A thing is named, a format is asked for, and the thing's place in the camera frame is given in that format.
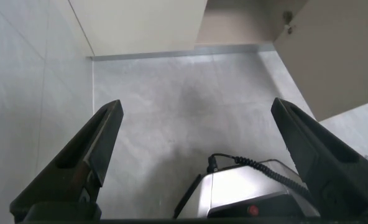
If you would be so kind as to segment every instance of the gray floor tile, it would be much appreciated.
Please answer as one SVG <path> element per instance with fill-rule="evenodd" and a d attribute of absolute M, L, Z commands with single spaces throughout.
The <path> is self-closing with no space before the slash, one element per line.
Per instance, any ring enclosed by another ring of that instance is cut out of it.
<path fill-rule="evenodd" d="M 269 101 L 279 96 L 257 54 L 214 55 L 213 58 L 224 104 Z"/>
<path fill-rule="evenodd" d="M 103 218 L 171 217 L 214 152 L 294 169 L 272 102 L 313 116 L 276 52 L 95 62 L 94 75 L 96 108 L 121 99 L 125 112 L 98 198 Z M 368 105 L 322 124 L 368 152 Z"/>
<path fill-rule="evenodd" d="M 96 62 L 96 108 L 120 99 L 125 113 L 192 114 L 221 102 L 212 56 Z"/>

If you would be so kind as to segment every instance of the red button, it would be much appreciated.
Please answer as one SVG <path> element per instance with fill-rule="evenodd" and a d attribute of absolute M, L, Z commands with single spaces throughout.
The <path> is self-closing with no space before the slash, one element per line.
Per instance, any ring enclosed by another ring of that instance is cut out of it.
<path fill-rule="evenodd" d="M 259 215 L 259 208 L 257 208 L 255 205 L 252 205 L 248 208 L 247 212 L 251 214 L 252 216 L 258 216 Z"/>

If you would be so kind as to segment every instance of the cabinet door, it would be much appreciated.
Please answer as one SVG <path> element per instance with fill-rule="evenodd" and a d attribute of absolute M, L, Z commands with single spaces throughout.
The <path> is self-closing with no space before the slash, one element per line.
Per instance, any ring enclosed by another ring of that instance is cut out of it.
<path fill-rule="evenodd" d="M 309 0 L 274 45 L 323 120 L 368 103 L 368 0 Z"/>
<path fill-rule="evenodd" d="M 191 50 L 206 0 L 70 0 L 95 56 Z"/>

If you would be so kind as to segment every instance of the cabinet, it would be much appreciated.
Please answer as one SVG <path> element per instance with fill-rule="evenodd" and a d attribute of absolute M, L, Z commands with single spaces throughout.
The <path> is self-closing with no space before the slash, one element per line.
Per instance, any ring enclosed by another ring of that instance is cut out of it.
<path fill-rule="evenodd" d="M 317 120 L 368 103 L 368 0 L 70 2 L 95 56 L 274 43 Z"/>
<path fill-rule="evenodd" d="M 191 50 L 206 0 L 70 0 L 95 56 Z"/>

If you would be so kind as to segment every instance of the black cable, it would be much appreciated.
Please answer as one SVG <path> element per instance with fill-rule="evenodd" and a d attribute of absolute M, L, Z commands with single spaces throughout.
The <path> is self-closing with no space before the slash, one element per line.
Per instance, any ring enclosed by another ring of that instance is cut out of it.
<path fill-rule="evenodd" d="M 287 177 L 284 177 L 278 174 L 277 172 L 274 172 L 272 169 L 268 168 L 266 165 L 260 162 L 256 162 L 253 159 L 248 159 L 245 157 L 230 156 L 230 155 L 222 154 L 222 153 L 215 153 L 211 155 L 211 157 L 213 156 L 228 157 L 228 158 L 234 159 L 236 164 L 250 166 L 255 170 L 261 171 L 267 177 L 270 177 L 271 179 L 276 180 L 277 182 L 280 182 L 281 184 L 287 187 L 290 187 L 292 190 L 294 190 L 296 193 L 301 195 L 304 199 L 306 199 L 308 202 L 310 202 L 312 205 L 315 206 L 314 200 L 307 188 L 301 186 L 300 184 L 296 183 L 295 181 Z"/>

